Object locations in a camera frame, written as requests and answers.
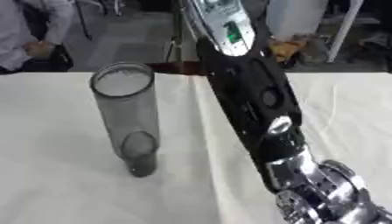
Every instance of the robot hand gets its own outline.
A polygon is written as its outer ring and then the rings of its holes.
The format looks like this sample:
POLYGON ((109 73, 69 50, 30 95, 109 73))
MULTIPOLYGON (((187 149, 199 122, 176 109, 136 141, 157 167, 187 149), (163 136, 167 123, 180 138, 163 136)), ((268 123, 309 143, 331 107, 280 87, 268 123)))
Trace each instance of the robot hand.
POLYGON ((318 163, 301 132, 302 114, 262 27, 239 0, 183 0, 213 90, 266 187, 290 224, 382 224, 364 181, 342 163, 318 163))

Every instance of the white container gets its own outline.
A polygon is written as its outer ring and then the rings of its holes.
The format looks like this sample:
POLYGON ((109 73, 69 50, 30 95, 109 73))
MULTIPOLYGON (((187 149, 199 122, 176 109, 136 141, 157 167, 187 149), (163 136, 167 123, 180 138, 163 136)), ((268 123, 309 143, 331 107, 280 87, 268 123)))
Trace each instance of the white container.
POLYGON ((294 35, 313 34, 319 27, 328 0, 271 0, 267 25, 275 39, 290 40, 294 35))

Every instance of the white table cover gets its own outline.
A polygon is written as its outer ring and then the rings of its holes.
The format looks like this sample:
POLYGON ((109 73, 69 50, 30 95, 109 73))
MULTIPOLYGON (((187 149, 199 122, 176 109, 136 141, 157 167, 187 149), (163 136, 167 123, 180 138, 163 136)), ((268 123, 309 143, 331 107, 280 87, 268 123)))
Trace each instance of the white table cover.
MULTIPOLYGON (((90 75, 0 77, 1 224, 284 224, 205 78, 157 75, 159 168, 133 178, 110 148, 90 75)), ((353 168, 392 209, 392 76, 289 78, 312 153, 353 168)))

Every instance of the white shirt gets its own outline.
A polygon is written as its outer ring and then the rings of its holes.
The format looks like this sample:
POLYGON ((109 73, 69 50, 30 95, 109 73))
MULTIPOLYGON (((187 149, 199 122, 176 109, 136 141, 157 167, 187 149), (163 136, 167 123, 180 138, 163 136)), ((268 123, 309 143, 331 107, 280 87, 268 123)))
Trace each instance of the white shirt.
MULTIPOLYGON (((68 0, 21 0, 50 13, 50 24, 45 41, 61 44, 72 23, 74 8, 68 0)), ((0 67, 8 70, 20 68, 29 60, 23 46, 37 41, 25 22, 15 0, 0 0, 0 67)))

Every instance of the metal stand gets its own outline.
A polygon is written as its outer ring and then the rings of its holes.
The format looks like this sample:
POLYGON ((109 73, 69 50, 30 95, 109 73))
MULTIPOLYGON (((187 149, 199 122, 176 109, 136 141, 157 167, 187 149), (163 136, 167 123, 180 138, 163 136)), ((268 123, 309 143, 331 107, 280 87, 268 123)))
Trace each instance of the metal stand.
POLYGON ((120 17, 122 15, 121 8, 123 7, 122 0, 115 0, 115 14, 120 17))
MULTIPOLYGON (((100 7, 103 15, 108 15, 108 7, 106 6, 106 4, 103 2, 103 0, 98 0, 98 2, 94 1, 94 0, 81 0, 82 2, 88 3, 88 4, 93 4, 93 5, 97 5, 98 7, 100 7)), ((93 40, 93 36, 91 35, 90 31, 88 30, 88 27, 86 25, 86 20, 84 18, 83 15, 83 11, 81 10, 81 3, 80 0, 74 0, 75 2, 75 6, 76 6, 76 10, 78 12, 78 16, 79 16, 79 20, 80 20, 80 24, 81 24, 81 28, 84 32, 84 35, 86 36, 86 38, 88 40, 93 40)))
POLYGON ((353 26, 355 18, 357 17, 363 3, 364 0, 350 1, 350 10, 347 12, 343 24, 341 25, 338 34, 336 34, 336 38, 333 41, 330 52, 328 53, 328 63, 333 63, 338 56, 340 48, 342 47, 348 32, 353 26))
POLYGON ((172 0, 172 15, 173 15, 173 36, 171 38, 171 45, 166 55, 166 61, 169 60, 173 48, 176 57, 176 66, 180 74, 184 72, 184 63, 182 59, 182 44, 183 38, 183 18, 181 14, 182 2, 181 0, 172 0))

